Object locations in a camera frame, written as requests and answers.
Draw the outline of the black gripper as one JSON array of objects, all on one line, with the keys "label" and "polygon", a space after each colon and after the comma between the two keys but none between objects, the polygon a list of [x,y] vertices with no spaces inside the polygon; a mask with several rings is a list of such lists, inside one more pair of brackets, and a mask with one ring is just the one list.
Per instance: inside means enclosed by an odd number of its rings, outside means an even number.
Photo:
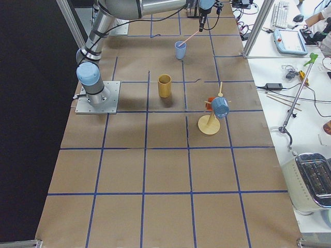
[{"label": "black gripper", "polygon": [[204,24],[207,18],[207,10],[199,7],[199,32],[204,30]]}]

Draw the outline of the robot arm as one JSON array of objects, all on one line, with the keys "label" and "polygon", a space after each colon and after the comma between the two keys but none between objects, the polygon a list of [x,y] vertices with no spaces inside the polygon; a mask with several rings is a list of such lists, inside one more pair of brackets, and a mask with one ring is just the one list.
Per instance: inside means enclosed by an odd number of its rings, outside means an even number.
[{"label": "robot arm", "polygon": [[81,82],[86,99],[92,106],[106,102],[110,91],[101,79],[98,62],[101,60],[103,40],[116,28],[116,19],[140,21],[148,14],[171,10],[199,8],[199,31],[202,32],[207,15],[210,14],[215,1],[99,1],[99,12],[86,44],[77,51],[77,77]]}]

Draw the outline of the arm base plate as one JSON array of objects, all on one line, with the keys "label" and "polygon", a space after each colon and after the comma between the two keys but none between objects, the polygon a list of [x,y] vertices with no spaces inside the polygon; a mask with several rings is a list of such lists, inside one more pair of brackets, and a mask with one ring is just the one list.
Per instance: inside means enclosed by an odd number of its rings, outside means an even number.
[{"label": "arm base plate", "polygon": [[116,114],[120,93],[120,81],[103,81],[104,89],[101,93],[91,95],[82,86],[76,105],[76,114]]}]

